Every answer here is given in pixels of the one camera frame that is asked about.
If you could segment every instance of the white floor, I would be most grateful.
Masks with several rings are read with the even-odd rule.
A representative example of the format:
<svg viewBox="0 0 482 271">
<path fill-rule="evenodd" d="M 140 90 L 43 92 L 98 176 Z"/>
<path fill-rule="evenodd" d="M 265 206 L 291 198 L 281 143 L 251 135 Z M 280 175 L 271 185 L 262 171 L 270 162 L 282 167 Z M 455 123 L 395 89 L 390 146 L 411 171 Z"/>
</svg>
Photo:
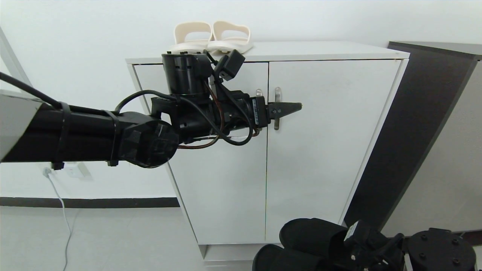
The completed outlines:
<svg viewBox="0 0 482 271">
<path fill-rule="evenodd" d="M 180 208 L 67 209 L 67 217 L 67 271 L 251 270 L 205 267 Z M 1 207 L 0 270 L 61 271 L 67 236 L 61 209 Z"/>
</svg>

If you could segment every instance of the black mechanical part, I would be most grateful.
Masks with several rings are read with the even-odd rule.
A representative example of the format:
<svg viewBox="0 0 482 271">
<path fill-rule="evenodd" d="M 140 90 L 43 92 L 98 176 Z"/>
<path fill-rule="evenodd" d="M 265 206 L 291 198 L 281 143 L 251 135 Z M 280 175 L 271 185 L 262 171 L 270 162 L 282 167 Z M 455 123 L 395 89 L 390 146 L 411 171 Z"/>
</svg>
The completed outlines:
<svg viewBox="0 0 482 271">
<path fill-rule="evenodd" d="M 236 76 L 245 58 L 233 50 L 215 61 L 208 52 L 204 54 L 163 54 L 164 72 L 171 95 L 187 98 L 196 103 L 204 115 L 217 127 L 221 118 L 215 102 L 210 98 L 208 79 L 213 76 L 217 100 L 224 117 L 223 134 L 230 131 L 267 127 L 270 120 L 301 110 L 301 103 L 270 103 L 264 97 L 249 97 L 242 91 L 229 91 L 222 85 L 223 78 L 230 80 Z M 186 107 L 175 100 L 159 97 L 151 99 L 151 116 L 160 118 L 161 114 L 170 115 L 174 130 L 179 134 L 179 143 L 189 144 L 196 138 L 215 134 L 208 120 L 194 107 Z"/>
<path fill-rule="evenodd" d="M 162 57 L 169 94 L 142 90 L 123 99 L 112 112 L 62 104 L 1 74 L 0 79 L 51 104 L 41 106 L 2 162 L 53 162 L 54 168 L 60 169 L 63 162 L 69 161 L 107 161 L 115 166 L 125 160 L 151 168 L 167 162 L 178 148 L 200 149 L 219 138 L 232 145 L 244 145 L 271 119 L 301 109 L 300 103 L 266 105 L 262 96 L 249 97 L 224 87 L 223 78 L 234 78 L 244 62 L 244 56 L 236 50 L 220 61 L 207 52 L 168 53 Z M 209 87 L 209 78 L 213 78 L 215 90 Z M 157 96 L 152 99 L 150 116 L 121 113 L 123 106 L 144 94 Z M 277 113 L 270 113 L 269 107 L 276 108 Z M 172 124 L 161 120 L 163 113 L 170 115 Z M 230 131 L 246 127 L 249 134 L 245 140 L 235 141 L 228 136 Z M 213 140 L 201 146 L 179 146 L 203 139 Z"/>
<path fill-rule="evenodd" d="M 163 54 L 162 63 L 170 94 L 195 99 L 209 98 L 205 83 L 213 69 L 207 55 Z"/>
<path fill-rule="evenodd" d="M 362 220 L 349 228 L 344 240 L 359 270 L 373 271 L 401 271 L 404 263 L 402 242 L 403 234 L 387 238 Z"/>
<path fill-rule="evenodd" d="M 125 112 L 117 118 L 119 122 L 113 123 L 102 111 L 72 111 L 62 161 L 126 160 L 141 167 L 155 167 L 175 154 L 178 135 L 170 124 L 137 112 Z M 43 104 L 2 162 L 55 161 L 63 122 L 63 111 Z M 114 140 L 116 131 L 119 140 Z"/>
<path fill-rule="evenodd" d="M 119 158 L 144 168 L 158 167 L 174 156 L 178 141 L 167 122 L 152 119 L 133 124 L 122 133 Z"/>
<path fill-rule="evenodd" d="M 246 58 L 238 51 L 233 50 L 229 54 L 221 57 L 214 68 L 214 76 L 221 77 L 229 81 L 233 79 L 240 70 Z"/>
<path fill-rule="evenodd" d="M 413 235 L 408 254 L 414 271 L 474 271 L 475 251 L 449 230 L 430 228 Z"/>
</svg>

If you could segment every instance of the door handle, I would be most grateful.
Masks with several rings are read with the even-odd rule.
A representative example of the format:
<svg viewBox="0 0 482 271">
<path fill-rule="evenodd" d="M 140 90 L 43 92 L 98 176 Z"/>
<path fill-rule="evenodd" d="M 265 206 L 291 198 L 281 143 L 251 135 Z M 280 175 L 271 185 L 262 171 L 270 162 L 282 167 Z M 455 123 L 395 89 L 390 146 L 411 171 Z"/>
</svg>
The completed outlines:
<svg viewBox="0 0 482 271">
<path fill-rule="evenodd" d="M 256 97 L 262 97 L 263 96 L 263 91 L 261 89 L 256 90 Z"/>
<path fill-rule="evenodd" d="M 281 102 L 281 88 L 280 87 L 276 87 L 274 89 L 274 101 L 275 102 Z M 274 129 L 276 131 L 278 131 L 280 129 L 280 119 L 279 118 L 276 118 L 274 120 Z"/>
</svg>

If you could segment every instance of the black slipper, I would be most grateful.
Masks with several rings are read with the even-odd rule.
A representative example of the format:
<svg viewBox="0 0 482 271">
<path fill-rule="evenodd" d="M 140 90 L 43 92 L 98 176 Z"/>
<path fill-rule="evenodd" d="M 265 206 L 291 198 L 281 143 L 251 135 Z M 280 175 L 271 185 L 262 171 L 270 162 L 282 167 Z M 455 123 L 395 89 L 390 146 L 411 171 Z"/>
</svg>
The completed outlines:
<svg viewBox="0 0 482 271">
<path fill-rule="evenodd" d="M 254 257 L 253 271 L 323 271 L 325 264 L 318 256 L 267 244 Z"/>
<path fill-rule="evenodd" d="M 283 226 L 280 241 L 285 248 L 329 259 L 336 267 L 349 270 L 354 263 L 343 244 L 347 231 L 343 226 L 318 218 L 299 218 Z"/>
</svg>

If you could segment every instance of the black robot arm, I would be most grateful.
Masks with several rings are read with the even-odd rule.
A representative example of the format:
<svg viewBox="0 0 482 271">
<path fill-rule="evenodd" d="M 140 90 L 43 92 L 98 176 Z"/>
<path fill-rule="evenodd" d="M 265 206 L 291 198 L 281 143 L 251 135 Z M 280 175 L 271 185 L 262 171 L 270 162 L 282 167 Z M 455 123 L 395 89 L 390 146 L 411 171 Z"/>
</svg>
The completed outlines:
<svg viewBox="0 0 482 271">
<path fill-rule="evenodd" d="M 259 128 L 273 119 L 301 109 L 300 103 L 268 103 L 264 97 L 250 97 L 230 91 L 222 84 L 236 76 L 244 57 L 237 51 L 215 61 L 204 54 L 163 54 L 169 94 L 143 90 L 125 98 L 114 111 L 69 106 L 57 102 L 22 82 L 1 74 L 1 79 L 37 97 L 44 103 L 24 134 L 1 162 L 128 161 L 151 168 L 164 164 L 177 149 L 201 149 L 219 139 L 244 145 Z M 129 101 L 154 94 L 151 115 L 124 112 Z M 171 123 L 161 120 L 168 114 Z M 249 128 L 247 138 L 235 141 L 229 132 Z M 209 140 L 200 146 L 194 141 Z"/>
</svg>

